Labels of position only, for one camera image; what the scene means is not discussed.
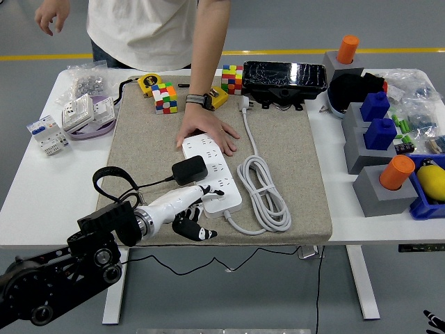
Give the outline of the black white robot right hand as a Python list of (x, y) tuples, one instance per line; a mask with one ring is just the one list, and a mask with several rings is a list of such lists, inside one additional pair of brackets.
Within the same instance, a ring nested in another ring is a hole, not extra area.
[(434, 315), (428, 310), (424, 310), (423, 314), (427, 317), (429, 326), (435, 329), (427, 329), (426, 333), (437, 333), (438, 331), (444, 333), (444, 320), (440, 319), (438, 316)]

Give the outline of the person's right hand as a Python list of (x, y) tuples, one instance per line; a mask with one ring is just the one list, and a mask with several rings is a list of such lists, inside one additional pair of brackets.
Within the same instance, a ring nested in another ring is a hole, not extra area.
[(70, 1), (44, 0), (35, 11), (35, 23), (49, 36), (63, 30), (65, 20), (70, 14)]

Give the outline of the person's left hand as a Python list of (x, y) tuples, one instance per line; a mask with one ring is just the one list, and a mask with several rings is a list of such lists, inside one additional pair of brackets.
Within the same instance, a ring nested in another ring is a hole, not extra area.
[(186, 103), (184, 117), (176, 137), (177, 148), (180, 148), (184, 139), (196, 130), (207, 133), (227, 156), (232, 156), (237, 151), (233, 139), (240, 139), (240, 135), (232, 126), (199, 104)]

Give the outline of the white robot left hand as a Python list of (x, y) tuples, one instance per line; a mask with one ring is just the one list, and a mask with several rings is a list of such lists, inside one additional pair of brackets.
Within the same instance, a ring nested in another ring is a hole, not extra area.
[(197, 223), (202, 213), (202, 197), (208, 193), (224, 194), (209, 185), (185, 186), (169, 191), (148, 205), (138, 206), (134, 213), (142, 239), (153, 237), (167, 223), (172, 225), (175, 233), (192, 241), (216, 237), (216, 231), (205, 229)]

